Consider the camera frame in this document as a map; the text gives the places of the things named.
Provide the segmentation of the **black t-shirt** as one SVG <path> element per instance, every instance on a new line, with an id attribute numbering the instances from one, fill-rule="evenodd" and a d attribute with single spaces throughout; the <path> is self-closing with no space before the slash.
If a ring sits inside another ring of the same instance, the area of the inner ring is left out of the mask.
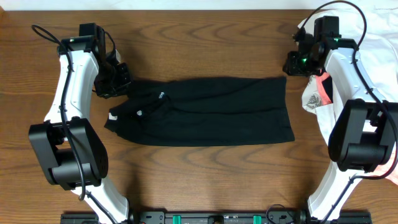
<path id="1" fill-rule="evenodd" d="M 105 128 L 149 146 L 240 146 L 294 141 L 285 77 L 135 81 Z"/>

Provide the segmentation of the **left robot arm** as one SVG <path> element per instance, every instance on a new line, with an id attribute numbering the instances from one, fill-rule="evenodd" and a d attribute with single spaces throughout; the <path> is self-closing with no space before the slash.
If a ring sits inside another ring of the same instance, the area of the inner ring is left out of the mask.
<path id="1" fill-rule="evenodd" d="M 79 34 L 57 39 L 43 27 L 32 30 L 57 45 L 60 78 L 49 112 L 29 128 L 29 141 L 47 181 L 71 191 L 91 212 L 66 212 L 61 223 L 133 223 L 129 201 L 108 177 L 108 153 L 90 124 L 91 97 L 122 96 L 131 84 L 129 69 L 111 35 L 95 23 L 80 24 Z"/>

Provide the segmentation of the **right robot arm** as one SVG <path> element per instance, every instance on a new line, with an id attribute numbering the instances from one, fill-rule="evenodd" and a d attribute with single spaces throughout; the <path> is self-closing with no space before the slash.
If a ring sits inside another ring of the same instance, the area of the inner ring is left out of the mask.
<path id="1" fill-rule="evenodd" d="M 386 98 L 371 81 L 359 54 L 360 43 L 340 34 L 337 16 L 315 19 L 312 34 L 301 27 L 298 45 L 287 55 L 283 71 L 291 76 L 326 76 L 331 84 L 331 131 L 326 135 L 331 162 L 308 208 L 297 223 L 370 223 L 368 214 L 340 210 L 363 179 L 379 180 L 397 143 L 397 101 Z"/>

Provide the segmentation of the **white leaf-print garment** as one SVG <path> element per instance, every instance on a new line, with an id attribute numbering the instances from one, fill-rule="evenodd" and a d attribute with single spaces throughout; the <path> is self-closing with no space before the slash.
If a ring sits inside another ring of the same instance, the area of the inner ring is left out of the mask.
<path id="1" fill-rule="evenodd" d="M 322 99 L 318 92 L 315 75 L 309 76 L 307 86 L 302 94 L 302 107 L 309 113 L 316 114 L 316 108 L 322 105 Z"/>

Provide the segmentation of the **pink garment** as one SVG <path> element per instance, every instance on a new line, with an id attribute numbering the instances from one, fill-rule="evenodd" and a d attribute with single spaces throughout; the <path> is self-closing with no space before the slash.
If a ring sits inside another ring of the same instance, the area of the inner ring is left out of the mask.
<path id="1" fill-rule="evenodd" d="M 329 105 L 333 102 L 333 82 L 329 73 L 323 72 L 316 76 L 317 90 L 320 95 L 322 105 Z"/>

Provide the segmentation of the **white t-shirt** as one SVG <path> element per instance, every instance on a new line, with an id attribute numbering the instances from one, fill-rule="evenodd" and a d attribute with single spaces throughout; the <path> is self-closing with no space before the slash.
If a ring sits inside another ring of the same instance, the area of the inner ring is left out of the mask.
<path id="1" fill-rule="evenodd" d="M 397 101 L 397 9 L 366 9 L 367 32 L 357 58 L 377 90 L 388 100 Z M 314 22 L 323 16 L 340 19 L 340 33 L 344 38 L 359 41 L 363 33 L 363 20 L 354 9 L 335 9 L 314 14 L 298 26 L 313 34 Z M 327 142 L 338 113 L 343 109 L 339 95 L 334 94 L 334 103 L 316 108 L 318 125 Z"/>

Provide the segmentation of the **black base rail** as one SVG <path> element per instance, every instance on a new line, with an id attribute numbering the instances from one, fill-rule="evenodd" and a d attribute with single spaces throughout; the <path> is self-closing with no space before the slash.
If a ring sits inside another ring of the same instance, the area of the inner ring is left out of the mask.
<path id="1" fill-rule="evenodd" d="M 133 215 L 126 221 L 119 223 L 141 223 L 141 224 L 266 224 L 266 223 L 321 223 L 321 220 L 307 218 L 304 211 L 289 215 L 282 210 L 271 210 L 265 213 L 164 213 L 164 212 L 142 212 L 140 217 Z M 62 214 L 61 224 L 78 223 L 100 223 L 94 213 L 69 213 Z M 372 224 L 369 212 L 342 212 L 336 220 L 325 223 L 336 224 Z"/>

